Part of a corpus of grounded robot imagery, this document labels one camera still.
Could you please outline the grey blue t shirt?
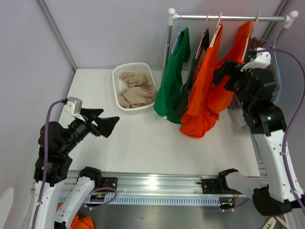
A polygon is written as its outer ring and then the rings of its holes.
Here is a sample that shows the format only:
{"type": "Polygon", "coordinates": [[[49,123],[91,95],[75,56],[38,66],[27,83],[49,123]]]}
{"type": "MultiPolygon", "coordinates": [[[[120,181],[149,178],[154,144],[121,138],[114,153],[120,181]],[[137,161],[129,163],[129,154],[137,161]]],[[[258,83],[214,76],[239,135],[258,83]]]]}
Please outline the grey blue t shirt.
{"type": "MultiPolygon", "coordinates": [[[[250,49],[255,49],[255,48],[263,48],[263,40],[258,39],[258,38],[252,38],[249,41],[248,44],[248,51],[250,49]]],[[[273,97],[272,97],[272,102],[274,104],[278,104],[281,92],[282,92],[282,84],[281,84],[281,75],[280,75],[280,70],[279,70],[279,66],[276,63],[277,58],[276,58],[276,54],[273,52],[271,53],[271,63],[266,67],[266,70],[268,70],[269,72],[271,72],[273,74],[273,77],[276,81],[276,87],[275,90],[273,92],[273,97]]]]}

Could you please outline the pink wire hanger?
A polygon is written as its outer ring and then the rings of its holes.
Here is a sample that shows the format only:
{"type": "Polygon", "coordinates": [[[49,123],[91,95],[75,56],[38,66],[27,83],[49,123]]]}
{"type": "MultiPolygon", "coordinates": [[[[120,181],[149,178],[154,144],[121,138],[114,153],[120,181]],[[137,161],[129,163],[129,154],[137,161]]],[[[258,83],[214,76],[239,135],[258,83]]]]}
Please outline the pink wire hanger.
{"type": "Polygon", "coordinates": [[[200,50],[201,50],[201,45],[202,45],[202,43],[203,43],[203,38],[204,38],[204,36],[205,36],[205,30],[206,30],[206,28],[207,28],[208,17],[209,17],[209,13],[206,15],[205,24],[204,24],[203,32],[202,32],[202,35],[201,35],[200,43],[199,43],[199,45],[198,45],[198,48],[197,48],[197,51],[196,51],[196,55],[195,55],[195,58],[196,58],[196,59],[198,59],[199,52],[200,52],[200,50]]]}

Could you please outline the dark green white t shirt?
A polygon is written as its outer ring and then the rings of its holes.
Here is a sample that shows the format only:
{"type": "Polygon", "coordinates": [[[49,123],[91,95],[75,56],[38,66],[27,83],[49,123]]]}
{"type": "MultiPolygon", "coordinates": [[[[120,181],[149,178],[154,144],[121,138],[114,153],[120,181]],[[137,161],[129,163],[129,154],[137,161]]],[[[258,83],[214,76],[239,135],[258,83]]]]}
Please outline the dark green white t shirt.
{"type": "Polygon", "coordinates": [[[180,123],[181,117],[186,111],[191,89],[198,76],[201,65],[203,64],[207,48],[209,47],[209,40],[209,29],[206,29],[198,59],[196,59],[195,57],[193,58],[187,81],[182,86],[178,98],[175,99],[173,102],[172,119],[174,123],[180,123]]]}

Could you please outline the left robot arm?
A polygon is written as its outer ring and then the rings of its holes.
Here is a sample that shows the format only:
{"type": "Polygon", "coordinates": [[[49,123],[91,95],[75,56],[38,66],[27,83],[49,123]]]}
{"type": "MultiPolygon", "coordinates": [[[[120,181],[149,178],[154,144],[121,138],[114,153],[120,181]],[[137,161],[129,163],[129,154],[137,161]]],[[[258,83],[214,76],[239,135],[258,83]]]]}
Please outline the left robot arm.
{"type": "Polygon", "coordinates": [[[100,118],[103,109],[81,108],[74,120],[64,128],[56,121],[46,123],[40,130],[39,157],[35,164],[35,204],[31,214],[30,229],[68,229],[85,198],[98,191],[116,193],[116,188],[104,185],[102,172],[93,167],[83,168],[77,182],[62,206],[57,201],[72,164],[69,153],[88,135],[108,138],[119,122],[119,117],[100,118]]]}

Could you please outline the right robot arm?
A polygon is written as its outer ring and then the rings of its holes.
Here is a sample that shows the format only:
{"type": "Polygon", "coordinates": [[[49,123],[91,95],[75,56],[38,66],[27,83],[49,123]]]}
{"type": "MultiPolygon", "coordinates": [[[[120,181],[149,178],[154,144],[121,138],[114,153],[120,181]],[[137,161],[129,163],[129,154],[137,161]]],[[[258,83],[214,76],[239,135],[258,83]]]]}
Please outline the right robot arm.
{"type": "Polygon", "coordinates": [[[249,178],[231,168],[219,172],[217,188],[222,193],[236,190],[253,201],[263,216],[277,216],[301,208],[305,193],[293,171],[284,136],[288,132],[282,110],[272,102],[276,82],[265,67],[245,70],[244,65],[227,60],[214,71],[213,83],[229,80],[224,89],[233,92],[250,133],[267,168],[268,184],[249,178]]]}

